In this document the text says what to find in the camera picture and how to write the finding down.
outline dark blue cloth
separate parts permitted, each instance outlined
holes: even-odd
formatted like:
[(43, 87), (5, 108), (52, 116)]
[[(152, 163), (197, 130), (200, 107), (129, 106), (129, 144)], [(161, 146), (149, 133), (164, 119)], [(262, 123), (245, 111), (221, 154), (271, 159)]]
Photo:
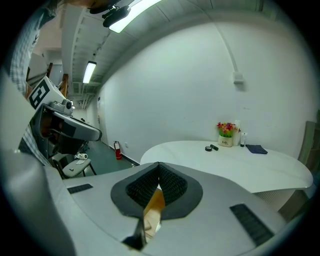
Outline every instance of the dark blue cloth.
[(245, 145), (248, 150), (253, 154), (268, 154), (268, 151), (266, 151), (261, 145)]

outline doorway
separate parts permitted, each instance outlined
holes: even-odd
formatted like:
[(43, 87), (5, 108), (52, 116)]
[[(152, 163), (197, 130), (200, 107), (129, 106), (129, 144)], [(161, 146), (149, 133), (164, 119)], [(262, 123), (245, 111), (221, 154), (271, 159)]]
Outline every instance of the doorway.
[(107, 146), (109, 146), (105, 119), (105, 93), (103, 89), (99, 93), (97, 100), (98, 123), (99, 129), (102, 132), (101, 141)]

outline person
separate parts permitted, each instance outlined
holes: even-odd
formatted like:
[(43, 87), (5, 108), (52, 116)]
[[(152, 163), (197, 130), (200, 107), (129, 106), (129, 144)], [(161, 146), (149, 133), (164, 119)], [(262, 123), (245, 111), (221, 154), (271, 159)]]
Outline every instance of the person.
[[(13, 84), (25, 98), (30, 93), (26, 82), (28, 66), (33, 49), (39, 38), (40, 29), (45, 23), (51, 21), (56, 16), (58, 6), (71, 4), (82, 8), (96, 9), (113, 4), (113, 2), (115, 0), (47, 0), (32, 14), (13, 42), (3, 64)], [(30, 124), (22, 137), (19, 150), (33, 155), (42, 165), (51, 166), (49, 161), (38, 150)]]

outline white table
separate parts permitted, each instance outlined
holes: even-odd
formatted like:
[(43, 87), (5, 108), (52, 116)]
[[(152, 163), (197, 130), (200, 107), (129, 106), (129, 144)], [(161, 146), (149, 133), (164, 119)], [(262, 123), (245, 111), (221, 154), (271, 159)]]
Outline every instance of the white table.
[[(210, 144), (219, 150), (205, 151)], [(150, 148), (140, 164), (164, 162), (218, 175), (257, 193), (279, 210), (296, 189), (310, 187), (313, 177), (293, 157), (266, 150), (268, 154), (253, 154), (246, 147), (223, 147), (212, 141), (173, 141)]]

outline white wall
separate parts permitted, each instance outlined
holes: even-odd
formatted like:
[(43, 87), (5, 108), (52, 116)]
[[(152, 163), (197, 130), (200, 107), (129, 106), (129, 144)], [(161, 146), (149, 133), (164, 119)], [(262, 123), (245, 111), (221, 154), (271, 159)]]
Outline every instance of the white wall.
[(33, 50), (34, 53), (42, 55), (46, 49), (61, 49), (61, 11), (59, 8), (56, 12), (56, 17), (42, 26), (38, 42)]
[(29, 79), (37, 75), (47, 72), (48, 65), (46, 60), (41, 55), (32, 53), (30, 63), (29, 63), (30, 73)]
[(45, 49), (43, 56), (47, 64), (62, 65), (62, 51), (61, 49)]
[(244, 86), (234, 85), (230, 56), (215, 25), (204, 23), (147, 46), (105, 83), (109, 141), (139, 162), (151, 147), (215, 141), (217, 122), (241, 120), (248, 144), (298, 157), (305, 122), (315, 121), (319, 88), (294, 33), (258, 14), (219, 14), (215, 24)]
[(83, 118), (85, 120), (85, 122), (87, 122), (88, 116), (87, 116), (87, 111), (86, 110), (75, 108), (73, 110), (73, 114), (72, 115), (73, 115), (73, 117), (75, 119), (80, 120), (81, 118)]
[(62, 65), (52, 65), (49, 78), (56, 86), (58, 86), (62, 81), (62, 77), (63, 77), (62, 71), (63, 71)]
[(98, 94), (91, 100), (89, 106), (86, 109), (87, 112), (87, 119), (86, 121), (89, 122), (89, 124), (97, 129), (100, 129), (99, 123), (98, 123)]

